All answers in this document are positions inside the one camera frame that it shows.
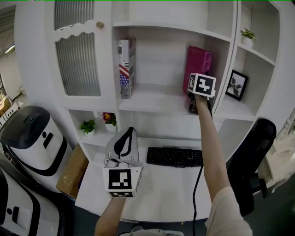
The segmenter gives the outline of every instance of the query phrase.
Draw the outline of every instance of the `black keyboard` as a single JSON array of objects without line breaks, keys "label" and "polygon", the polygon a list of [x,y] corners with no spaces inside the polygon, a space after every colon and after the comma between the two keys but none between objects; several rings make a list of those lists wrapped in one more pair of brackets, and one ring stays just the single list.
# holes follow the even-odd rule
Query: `black keyboard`
[{"label": "black keyboard", "polygon": [[203,165],[202,151],[174,147],[149,147],[147,163],[173,167],[193,167]]}]

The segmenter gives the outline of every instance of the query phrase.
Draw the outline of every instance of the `black and white marker cube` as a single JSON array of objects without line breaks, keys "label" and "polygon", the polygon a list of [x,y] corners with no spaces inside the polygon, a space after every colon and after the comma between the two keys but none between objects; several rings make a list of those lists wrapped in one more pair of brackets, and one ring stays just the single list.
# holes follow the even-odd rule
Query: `black and white marker cube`
[{"label": "black and white marker cube", "polygon": [[135,197],[142,167],[103,168],[103,179],[106,192],[113,197]]},{"label": "black and white marker cube", "polygon": [[193,94],[203,95],[209,98],[215,96],[216,78],[197,73],[191,73],[189,76],[188,91]]}]

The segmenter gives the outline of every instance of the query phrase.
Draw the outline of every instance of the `pink book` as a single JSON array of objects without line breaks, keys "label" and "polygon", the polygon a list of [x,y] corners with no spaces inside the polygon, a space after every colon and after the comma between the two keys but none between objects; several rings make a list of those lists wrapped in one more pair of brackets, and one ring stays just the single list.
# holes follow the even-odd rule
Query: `pink book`
[{"label": "pink book", "polygon": [[211,64],[211,53],[204,49],[189,46],[183,79],[183,92],[187,94],[189,75],[199,73],[208,75]]}]

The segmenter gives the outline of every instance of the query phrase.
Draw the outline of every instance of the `black chair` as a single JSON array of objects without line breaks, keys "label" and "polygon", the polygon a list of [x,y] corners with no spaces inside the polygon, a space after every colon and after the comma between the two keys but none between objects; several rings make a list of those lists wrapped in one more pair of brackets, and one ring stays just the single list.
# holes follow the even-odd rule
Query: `black chair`
[{"label": "black chair", "polygon": [[255,172],[271,148],[276,135],[275,124],[261,118],[231,157],[227,173],[242,216],[254,210],[253,193],[261,190],[263,198],[268,196],[265,181],[259,179]]}]

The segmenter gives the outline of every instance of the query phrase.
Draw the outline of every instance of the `cabinet door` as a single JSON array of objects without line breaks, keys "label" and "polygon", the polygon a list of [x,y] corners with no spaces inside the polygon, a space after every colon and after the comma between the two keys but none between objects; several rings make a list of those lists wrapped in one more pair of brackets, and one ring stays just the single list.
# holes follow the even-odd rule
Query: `cabinet door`
[{"label": "cabinet door", "polygon": [[63,107],[117,109],[111,5],[104,1],[47,3],[47,53]]}]

